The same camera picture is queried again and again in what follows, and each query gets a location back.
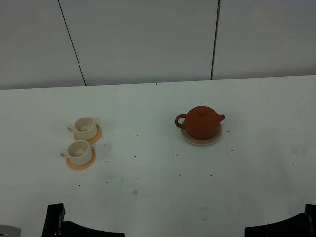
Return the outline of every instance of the teapot handle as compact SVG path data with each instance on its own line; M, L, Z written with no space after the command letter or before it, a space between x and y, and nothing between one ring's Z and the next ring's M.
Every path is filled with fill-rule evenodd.
M186 128L185 125L179 124L179 122L178 122L179 119L185 118L186 116L187 116L186 114L181 114L181 115L178 115L176 117L176 125L177 125L177 127L179 127L179 128Z

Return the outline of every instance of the stain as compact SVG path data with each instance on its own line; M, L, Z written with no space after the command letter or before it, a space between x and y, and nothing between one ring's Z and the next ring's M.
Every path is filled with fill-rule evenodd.
M117 178L117 176L116 175L114 175L114 174L106 174L106 175L104 175L104 179L106 180L111 180L111 179L116 179Z
M210 208L208 206L198 206L197 209L199 211L209 211L210 210Z
M304 158L307 156L307 143L300 142L295 143L291 146L291 152L290 155L292 155L295 158Z

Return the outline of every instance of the saucer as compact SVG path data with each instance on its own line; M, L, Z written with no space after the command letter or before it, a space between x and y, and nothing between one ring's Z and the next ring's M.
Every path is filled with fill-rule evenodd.
M208 139L197 139L192 137L191 135L188 134L188 132L186 131L186 129L182 128L181 129L181 134L184 138L184 140L186 140L188 143L195 145L195 146L199 146L199 147L204 147L204 146L210 146L214 143L216 143L221 137L222 137L222 126L219 126L219 130L218 133Z

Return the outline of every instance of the white wall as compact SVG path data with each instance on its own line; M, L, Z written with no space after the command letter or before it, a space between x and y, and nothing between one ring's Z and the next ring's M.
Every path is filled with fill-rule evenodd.
M316 74L315 0L222 0L213 79Z
M0 2L0 89L84 85L57 0Z
M60 0L87 85L209 80L217 0Z

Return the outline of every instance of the teapot spout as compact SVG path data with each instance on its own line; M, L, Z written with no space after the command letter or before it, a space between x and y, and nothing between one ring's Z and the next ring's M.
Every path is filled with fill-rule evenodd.
M219 122L223 121L225 119L225 115L218 115Z

